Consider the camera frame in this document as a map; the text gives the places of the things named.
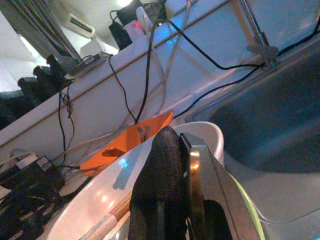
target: sink basin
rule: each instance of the sink basin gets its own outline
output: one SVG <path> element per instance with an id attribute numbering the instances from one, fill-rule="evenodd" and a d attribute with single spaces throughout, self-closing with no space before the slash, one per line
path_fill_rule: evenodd
<path id="1" fill-rule="evenodd" d="M 225 167 L 269 239 L 320 236 L 319 49 L 315 43 L 187 118 L 221 128 Z"/>

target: air conditioner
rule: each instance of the air conditioner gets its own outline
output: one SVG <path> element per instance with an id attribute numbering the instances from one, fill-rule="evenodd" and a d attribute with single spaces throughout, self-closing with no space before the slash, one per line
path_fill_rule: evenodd
<path id="1" fill-rule="evenodd" d="M 60 24 L 85 38 L 92 38 L 95 35 L 95 28 L 79 17 L 70 12 L 67 6 L 60 1 L 54 0 L 51 2 L 54 15 L 57 17 Z"/>

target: metal faucet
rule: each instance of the metal faucet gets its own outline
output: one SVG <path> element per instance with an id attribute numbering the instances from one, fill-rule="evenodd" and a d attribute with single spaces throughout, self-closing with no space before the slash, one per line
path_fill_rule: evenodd
<path id="1" fill-rule="evenodd" d="M 271 46 L 269 44 L 266 34 L 261 31 L 259 27 L 255 14 L 248 0 L 239 1 L 247 18 L 247 21 L 249 22 L 250 27 L 253 31 L 254 39 L 256 42 L 255 45 L 249 45 L 247 47 L 247 50 L 252 53 L 259 54 L 262 57 L 265 65 L 267 65 L 268 67 L 274 67 L 277 64 L 276 56 L 279 53 L 279 49 L 276 46 Z"/>

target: curtain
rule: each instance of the curtain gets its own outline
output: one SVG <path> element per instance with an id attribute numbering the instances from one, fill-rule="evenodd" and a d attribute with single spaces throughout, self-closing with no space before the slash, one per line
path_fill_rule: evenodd
<path id="1" fill-rule="evenodd" d="M 0 10 L 45 59 L 51 54 L 81 59 L 45 0 L 0 0 Z"/>

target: orange plastic piece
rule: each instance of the orange plastic piece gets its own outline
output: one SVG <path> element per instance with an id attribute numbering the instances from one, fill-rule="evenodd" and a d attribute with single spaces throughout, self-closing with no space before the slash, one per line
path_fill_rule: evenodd
<path id="1" fill-rule="evenodd" d="M 173 116 L 174 113 L 170 111 L 129 126 L 121 135 L 81 165 L 80 169 L 84 171 L 83 174 L 88 177 L 98 175 L 116 161 L 122 153 L 127 153 L 168 126 Z"/>

